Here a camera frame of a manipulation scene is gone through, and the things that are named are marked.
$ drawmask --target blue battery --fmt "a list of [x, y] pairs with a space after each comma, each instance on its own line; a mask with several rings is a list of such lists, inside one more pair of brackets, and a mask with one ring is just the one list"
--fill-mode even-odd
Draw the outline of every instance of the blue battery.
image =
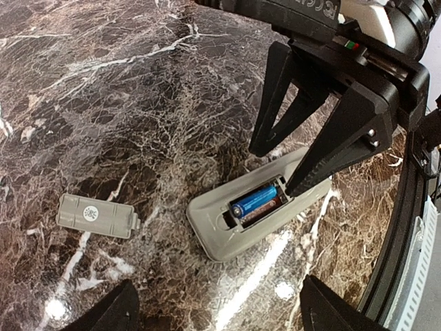
[[238, 219], [241, 219], [253, 210], [270, 202], [275, 197], [277, 197], [277, 189], [274, 186], [271, 185], [267, 188], [263, 188], [262, 190], [240, 200], [238, 203], [235, 203], [232, 206], [233, 215]]

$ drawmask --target dark marble countertop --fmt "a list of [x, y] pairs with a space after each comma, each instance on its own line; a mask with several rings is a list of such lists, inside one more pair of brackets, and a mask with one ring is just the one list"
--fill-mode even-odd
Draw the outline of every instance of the dark marble countertop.
[[[268, 157], [248, 153], [276, 39], [181, 0], [0, 0], [0, 330], [59, 330], [122, 279], [140, 330], [298, 330], [310, 272], [357, 304], [401, 135], [229, 263], [205, 256], [185, 217], [190, 199], [308, 146], [331, 111], [333, 99]], [[141, 228], [127, 241], [60, 228], [64, 192], [133, 205]]]

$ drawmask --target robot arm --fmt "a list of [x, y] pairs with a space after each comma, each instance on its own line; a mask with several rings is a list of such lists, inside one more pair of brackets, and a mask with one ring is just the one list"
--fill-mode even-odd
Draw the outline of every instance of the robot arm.
[[[271, 45], [263, 97], [249, 150], [262, 157], [298, 128], [329, 94], [340, 101], [291, 178], [297, 197], [330, 175], [383, 152], [398, 125], [414, 136], [427, 176], [421, 133], [429, 73], [418, 61], [441, 13], [440, 0], [197, 0], [199, 4], [270, 23], [290, 38]], [[276, 117], [289, 85], [298, 95]], [[441, 126], [441, 117], [436, 117]]]

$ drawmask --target gray plastic cover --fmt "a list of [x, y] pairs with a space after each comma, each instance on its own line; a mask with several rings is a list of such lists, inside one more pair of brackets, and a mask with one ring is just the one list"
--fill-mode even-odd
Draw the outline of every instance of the gray plastic cover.
[[63, 194], [57, 224], [66, 228], [129, 239], [139, 227], [134, 207], [120, 203]]

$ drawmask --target white circular label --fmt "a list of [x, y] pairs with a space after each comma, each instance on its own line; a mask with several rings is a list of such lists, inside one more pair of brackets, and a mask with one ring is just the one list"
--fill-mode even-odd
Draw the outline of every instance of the white circular label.
[[98, 208], [94, 205], [88, 205], [83, 210], [83, 217], [86, 221], [93, 222], [98, 219]]

